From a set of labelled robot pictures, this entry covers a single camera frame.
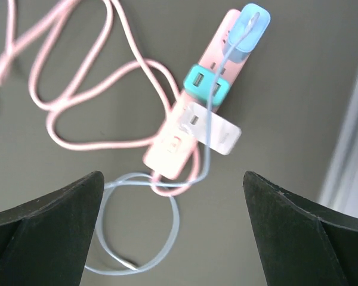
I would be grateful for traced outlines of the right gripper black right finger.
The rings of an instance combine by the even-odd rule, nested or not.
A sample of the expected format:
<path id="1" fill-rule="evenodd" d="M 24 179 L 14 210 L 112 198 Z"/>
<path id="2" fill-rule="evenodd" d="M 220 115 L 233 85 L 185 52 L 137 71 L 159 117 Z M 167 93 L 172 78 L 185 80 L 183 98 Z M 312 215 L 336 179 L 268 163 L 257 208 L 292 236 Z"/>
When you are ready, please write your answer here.
<path id="1" fill-rule="evenodd" d="M 243 190 L 268 285 L 358 285 L 358 218 L 251 171 Z"/>

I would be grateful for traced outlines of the light blue charger plug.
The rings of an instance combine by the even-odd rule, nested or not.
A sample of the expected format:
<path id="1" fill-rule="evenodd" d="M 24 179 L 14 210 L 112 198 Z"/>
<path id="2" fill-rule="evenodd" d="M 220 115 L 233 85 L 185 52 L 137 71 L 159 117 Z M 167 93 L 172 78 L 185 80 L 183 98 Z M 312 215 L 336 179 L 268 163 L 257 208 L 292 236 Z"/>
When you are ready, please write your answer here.
<path id="1" fill-rule="evenodd" d="M 270 13 L 263 7 L 249 3 L 229 30 L 223 54 L 234 63 L 241 63 L 256 47 L 269 26 Z"/>

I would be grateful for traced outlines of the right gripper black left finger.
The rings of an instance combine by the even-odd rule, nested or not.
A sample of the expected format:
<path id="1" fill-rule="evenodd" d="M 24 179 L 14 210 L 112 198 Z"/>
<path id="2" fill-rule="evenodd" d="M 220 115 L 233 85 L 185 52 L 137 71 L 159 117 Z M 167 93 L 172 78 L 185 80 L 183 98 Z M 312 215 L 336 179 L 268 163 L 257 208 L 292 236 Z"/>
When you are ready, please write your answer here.
<path id="1" fill-rule="evenodd" d="M 95 171 L 0 212 L 0 285 L 79 285 L 103 192 Z"/>

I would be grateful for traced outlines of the pink power strip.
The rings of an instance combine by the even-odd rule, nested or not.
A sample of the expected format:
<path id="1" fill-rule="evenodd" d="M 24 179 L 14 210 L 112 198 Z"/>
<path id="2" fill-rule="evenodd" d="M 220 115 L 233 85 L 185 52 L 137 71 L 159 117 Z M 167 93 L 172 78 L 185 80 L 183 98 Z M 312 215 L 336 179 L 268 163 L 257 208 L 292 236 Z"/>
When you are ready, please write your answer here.
<path id="1" fill-rule="evenodd" d="M 227 43 L 230 29 L 240 16 L 240 11 L 229 10 L 221 21 L 205 52 L 197 62 L 207 70 L 215 73 L 223 59 L 223 48 Z M 157 138 L 144 154 L 144 164 L 152 169 L 153 181 L 161 176 L 170 180 L 177 179 L 189 157 L 196 151 L 197 140 L 180 128 L 179 120 L 187 105 L 196 100 L 184 89 L 174 103 L 171 113 L 159 129 Z"/>

